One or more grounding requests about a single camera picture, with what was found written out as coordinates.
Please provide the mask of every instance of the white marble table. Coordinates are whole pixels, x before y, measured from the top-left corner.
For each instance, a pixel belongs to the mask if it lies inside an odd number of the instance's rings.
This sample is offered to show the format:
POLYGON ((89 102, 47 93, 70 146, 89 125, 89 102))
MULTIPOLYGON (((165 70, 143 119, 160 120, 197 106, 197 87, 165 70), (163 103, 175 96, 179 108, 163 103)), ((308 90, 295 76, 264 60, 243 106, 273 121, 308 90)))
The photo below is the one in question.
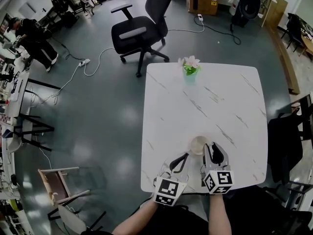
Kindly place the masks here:
MULTIPOLYGON (((233 189, 265 180, 267 118, 258 71, 254 67, 205 64, 193 80, 177 63, 147 67, 141 158, 141 189, 153 192, 164 161, 190 150, 205 136, 228 154, 235 174, 233 189)), ((194 155, 185 192, 201 186, 202 156, 194 155)))

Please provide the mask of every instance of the bag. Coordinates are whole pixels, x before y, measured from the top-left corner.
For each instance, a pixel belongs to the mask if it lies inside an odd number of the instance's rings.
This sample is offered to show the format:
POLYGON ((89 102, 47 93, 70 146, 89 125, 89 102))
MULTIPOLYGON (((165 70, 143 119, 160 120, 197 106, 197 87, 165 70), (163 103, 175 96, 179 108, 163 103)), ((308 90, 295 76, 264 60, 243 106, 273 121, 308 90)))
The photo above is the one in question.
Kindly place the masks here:
POLYGON ((61 18, 66 28, 71 28, 77 21, 76 16, 70 11, 64 13, 61 18))

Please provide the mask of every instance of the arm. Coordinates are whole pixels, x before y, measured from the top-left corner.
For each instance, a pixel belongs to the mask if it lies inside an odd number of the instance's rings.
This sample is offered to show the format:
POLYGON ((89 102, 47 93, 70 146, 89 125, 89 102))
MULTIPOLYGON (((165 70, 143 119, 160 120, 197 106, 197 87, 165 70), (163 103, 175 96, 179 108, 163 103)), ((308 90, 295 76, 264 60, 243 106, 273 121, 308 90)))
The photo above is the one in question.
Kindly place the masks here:
POLYGON ((120 38, 120 40, 124 41, 124 40, 128 40, 131 38, 141 36, 145 32, 147 32, 146 27, 142 27, 142 28, 134 29, 132 31, 128 31, 124 34, 121 34, 121 35, 119 35, 119 38, 120 38))
POLYGON ((123 11, 125 16, 128 18, 128 19, 132 19, 133 17, 131 16, 131 14, 129 13, 128 9, 129 7, 132 7, 133 5, 128 3, 128 4, 125 4, 125 5, 122 5, 122 6, 119 6, 119 7, 116 7, 114 9, 111 10, 111 13, 115 13, 117 11, 123 11))
POLYGON ((150 199, 141 209, 134 215, 119 224, 114 231, 113 235, 136 235, 148 224, 152 216, 158 208, 158 203, 150 199))
POLYGON ((23 40, 23 39, 25 39, 26 37, 27 37, 26 34, 22 35, 22 37, 20 38, 20 41, 23 40))
POLYGON ((210 195, 209 235, 231 235, 223 195, 210 195))

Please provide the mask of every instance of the cardboard box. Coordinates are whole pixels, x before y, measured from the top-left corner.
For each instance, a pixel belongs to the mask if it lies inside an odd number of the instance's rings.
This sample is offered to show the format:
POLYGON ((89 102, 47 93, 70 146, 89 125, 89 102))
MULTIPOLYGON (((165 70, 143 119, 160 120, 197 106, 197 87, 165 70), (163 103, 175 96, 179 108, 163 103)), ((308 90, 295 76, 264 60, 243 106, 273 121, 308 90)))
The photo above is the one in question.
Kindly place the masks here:
POLYGON ((188 11, 204 15, 216 15, 218 0, 188 0, 188 11))

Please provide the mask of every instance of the wooden chair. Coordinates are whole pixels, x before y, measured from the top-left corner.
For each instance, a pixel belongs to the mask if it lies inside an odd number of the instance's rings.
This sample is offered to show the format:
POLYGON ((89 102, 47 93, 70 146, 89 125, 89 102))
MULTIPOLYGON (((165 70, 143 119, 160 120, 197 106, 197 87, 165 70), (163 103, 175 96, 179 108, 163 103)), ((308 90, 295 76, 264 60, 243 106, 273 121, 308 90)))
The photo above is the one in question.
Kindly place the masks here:
POLYGON ((67 175, 67 173, 62 172, 78 169, 79 167, 52 169, 52 170, 38 169, 38 172, 41 176, 41 179, 44 182, 45 189, 49 195, 49 199, 53 206, 57 206, 58 204, 70 201, 74 198, 90 193, 90 190, 85 190, 81 193, 74 195, 71 195, 71 193, 69 192, 69 189, 63 177, 67 175))

